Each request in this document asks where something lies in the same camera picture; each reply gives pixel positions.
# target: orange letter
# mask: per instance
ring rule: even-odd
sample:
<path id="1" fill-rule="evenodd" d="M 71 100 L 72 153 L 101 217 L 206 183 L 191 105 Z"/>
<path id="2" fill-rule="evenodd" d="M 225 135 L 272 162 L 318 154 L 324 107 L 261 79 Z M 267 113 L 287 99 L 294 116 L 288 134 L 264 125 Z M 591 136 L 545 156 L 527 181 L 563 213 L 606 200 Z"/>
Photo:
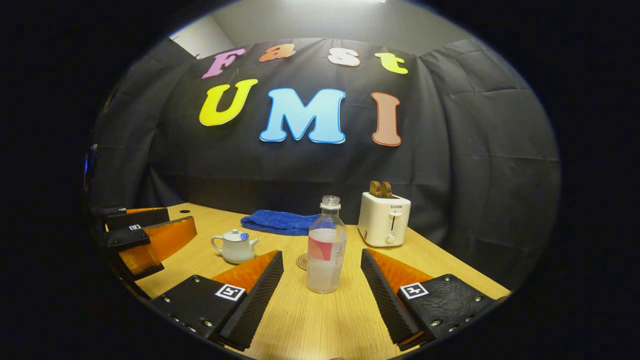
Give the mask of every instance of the orange letter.
<path id="1" fill-rule="evenodd" d="M 347 66 L 358 66 L 360 64 L 360 60 L 356 56 L 354 50 L 351 49 L 343 49 L 341 47 L 334 47 L 329 50 L 329 61 L 338 64 L 338 65 L 347 65 Z"/>
<path id="2" fill-rule="evenodd" d="M 373 141 L 386 146 L 398 146 L 402 139 L 398 135 L 396 107 L 400 100 L 383 92 L 373 92 L 371 97 L 378 103 L 378 130 L 373 134 Z"/>
<path id="3" fill-rule="evenodd" d="M 288 58 L 296 52 L 293 51 L 294 44 L 282 44 L 274 47 L 270 47 L 265 51 L 265 54 L 260 57 L 260 61 L 271 61 L 273 59 Z"/>

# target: bottle cap opening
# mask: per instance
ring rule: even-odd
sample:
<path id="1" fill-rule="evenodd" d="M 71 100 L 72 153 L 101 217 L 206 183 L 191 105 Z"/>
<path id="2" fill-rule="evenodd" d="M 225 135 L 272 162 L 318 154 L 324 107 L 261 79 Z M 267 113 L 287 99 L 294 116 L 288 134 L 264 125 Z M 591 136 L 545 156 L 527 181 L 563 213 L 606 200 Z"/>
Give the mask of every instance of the bottle cap opening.
<path id="1" fill-rule="evenodd" d="M 320 208 L 329 210 L 340 209 L 340 198 L 333 195 L 325 195 L 322 197 Z"/>

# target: blue letter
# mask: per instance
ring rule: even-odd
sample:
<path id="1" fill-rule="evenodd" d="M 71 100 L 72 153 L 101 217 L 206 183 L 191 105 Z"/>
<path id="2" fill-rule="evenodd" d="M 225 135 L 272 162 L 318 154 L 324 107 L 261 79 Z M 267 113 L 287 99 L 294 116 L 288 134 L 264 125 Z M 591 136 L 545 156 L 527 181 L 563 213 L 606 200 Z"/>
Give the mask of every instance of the blue letter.
<path id="1" fill-rule="evenodd" d="M 273 104 L 267 129 L 260 133 L 260 140 L 281 142 L 287 138 L 287 133 L 282 129 L 284 117 L 296 140 L 302 138 L 315 118 L 316 124 L 309 133 L 309 140 L 323 143 L 344 142 L 346 136 L 340 131 L 340 101 L 346 96 L 344 91 L 322 89 L 307 106 L 293 89 L 273 89 L 268 95 L 272 98 Z"/>

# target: yellow letter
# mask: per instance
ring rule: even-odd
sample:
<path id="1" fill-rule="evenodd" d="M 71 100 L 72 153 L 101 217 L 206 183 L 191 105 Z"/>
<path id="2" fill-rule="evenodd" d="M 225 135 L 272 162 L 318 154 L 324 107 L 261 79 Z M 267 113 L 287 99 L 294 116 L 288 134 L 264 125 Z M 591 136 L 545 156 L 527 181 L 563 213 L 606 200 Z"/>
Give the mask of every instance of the yellow letter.
<path id="1" fill-rule="evenodd" d="M 202 110 L 200 110 L 200 123 L 205 126 L 213 126 L 231 121 L 238 115 L 240 110 L 242 110 L 246 97 L 249 95 L 249 90 L 251 90 L 251 86 L 257 83 L 258 81 L 256 79 L 238 81 L 236 84 L 236 88 L 238 88 L 236 96 L 231 102 L 229 109 L 226 109 L 225 111 L 217 110 L 218 103 L 220 102 L 222 94 L 231 86 L 220 85 L 210 88 L 209 91 L 207 91 L 207 99 L 202 105 Z"/>
<path id="2" fill-rule="evenodd" d="M 398 63 L 404 63 L 404 60 L 396 58 L 392 53 L 378 53 L 376 57 L 380 58 L 380 60 L 382 60 L 382 66 L 391 72 L 398 74 L 406 74 L 409 72 L 409 70 L 398 66 Z"/>

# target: coaster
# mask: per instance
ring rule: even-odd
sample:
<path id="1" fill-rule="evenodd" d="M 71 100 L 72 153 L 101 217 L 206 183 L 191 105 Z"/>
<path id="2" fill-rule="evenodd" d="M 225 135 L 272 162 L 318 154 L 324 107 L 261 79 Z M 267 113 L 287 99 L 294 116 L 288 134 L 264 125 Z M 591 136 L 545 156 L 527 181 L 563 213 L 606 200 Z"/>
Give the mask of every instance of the coaster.
<path id="1" fill-rule="evenodd" d="M 306 254 L 302 254 L 302 255 L 298 256 L 298 259 L 296 260 L 296 264 L 302 270 L 307 271 L 307 255 Z"/>

